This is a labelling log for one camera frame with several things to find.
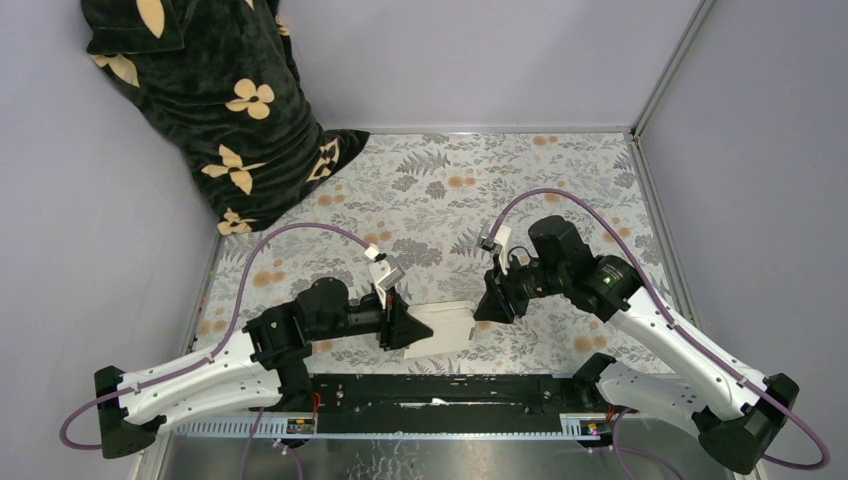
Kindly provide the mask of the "black floral plush blanket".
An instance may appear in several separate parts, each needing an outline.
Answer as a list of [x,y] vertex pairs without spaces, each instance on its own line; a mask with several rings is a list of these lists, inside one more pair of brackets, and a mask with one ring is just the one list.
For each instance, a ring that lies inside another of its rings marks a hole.
[[181,152],[222,235],[272,226],[351,163],[369,133],[327,130],[275,1],[81,3],[86,51]]

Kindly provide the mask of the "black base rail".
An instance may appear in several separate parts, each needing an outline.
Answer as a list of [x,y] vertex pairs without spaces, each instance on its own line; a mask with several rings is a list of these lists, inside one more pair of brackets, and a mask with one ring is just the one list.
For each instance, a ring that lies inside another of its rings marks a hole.
[[607,413],[609,404],[588,381],[570,376],[315,374],[305,391],[283,397],[268,412],[352,412],[359,407],[402,404],[504,404],[528,407],[533,413]]

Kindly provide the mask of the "white cardboard paper box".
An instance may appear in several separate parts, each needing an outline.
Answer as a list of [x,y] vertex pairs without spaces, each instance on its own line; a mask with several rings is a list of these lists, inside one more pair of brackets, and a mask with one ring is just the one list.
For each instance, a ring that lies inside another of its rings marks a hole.
[[476,322],[473,301],[451,301],[413,305],[408,312],[433,330],[429,338],[404,350],[405,359],[454,353],[466,349],[474,338]]

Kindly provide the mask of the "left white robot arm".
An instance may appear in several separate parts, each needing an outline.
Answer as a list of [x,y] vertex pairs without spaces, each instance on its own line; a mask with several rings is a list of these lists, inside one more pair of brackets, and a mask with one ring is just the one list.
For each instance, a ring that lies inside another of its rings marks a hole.
[[408,305],[394,289],[349,298],[340,280],[324,277],[293,301],[265,310],[208,347],[146,371],[106,367],[96,391],[112,394],[97,408],[106,459],[137,453],[158,434],[203,416],[239,409],[296,411],[310,407],[314,388],[304,360],[316,341],[374,333],[385,350],[433,337],[431,304]]

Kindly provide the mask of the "floral patterned table cloth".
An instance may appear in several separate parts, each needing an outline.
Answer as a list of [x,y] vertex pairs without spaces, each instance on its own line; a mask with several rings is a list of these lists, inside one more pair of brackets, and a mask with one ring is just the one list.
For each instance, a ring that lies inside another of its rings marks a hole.
[[[533,251],[529,226],[560,215],[597,254],[628,247],[674,300],[627,134],[375,135],[278,220],[260,254],[255,234],[224,240],[193,345],[217,344],[232,318],[250,320],[323,277],[342,280],[354,297],[366,294],[364,243],[398,260],[408,303],[477,301],[491,265],[477,237],[502,210],[521,260]],[[405,359],[365,335],[318,342],[306,364],[313,373],[570,374],[595,353],[667,372],[638,341],[561,297],[532,302],[512,324],[478,323],[458,352]]]

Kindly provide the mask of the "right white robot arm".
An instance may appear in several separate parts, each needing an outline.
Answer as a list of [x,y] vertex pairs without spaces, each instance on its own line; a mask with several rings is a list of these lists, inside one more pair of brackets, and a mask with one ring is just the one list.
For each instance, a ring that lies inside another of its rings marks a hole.
[[563,296],[637,340],[677,376],[639,373],[610,355],[594,354],[575,375],[579,407],[597,412],[609,403],[645,413],[696,438],[726,469],[751,473],[785,426],[798,384],[725,351],[664,300],[654,300],[626,260],[593,254],[563,217],[538,220],[528,234],[536,253],[521,263],[510,253],[508,227],[493,237],[481,232],[478,245],[491,253],[493,266],[484,275],[475,319],[511,323],[525,315],[530,300]]

